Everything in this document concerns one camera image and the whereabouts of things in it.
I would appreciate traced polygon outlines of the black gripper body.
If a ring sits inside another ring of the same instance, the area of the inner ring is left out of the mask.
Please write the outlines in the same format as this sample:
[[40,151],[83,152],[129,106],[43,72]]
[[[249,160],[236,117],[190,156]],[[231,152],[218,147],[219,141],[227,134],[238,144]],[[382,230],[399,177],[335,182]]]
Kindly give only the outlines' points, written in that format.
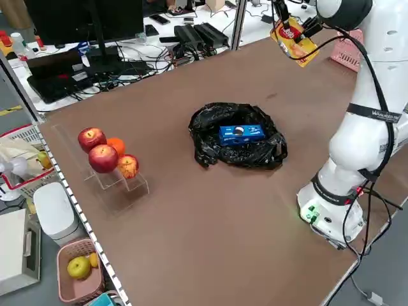
[[316,34],[323,29],[321,19],[318,16],[309,17],[303,24],[302,34]]

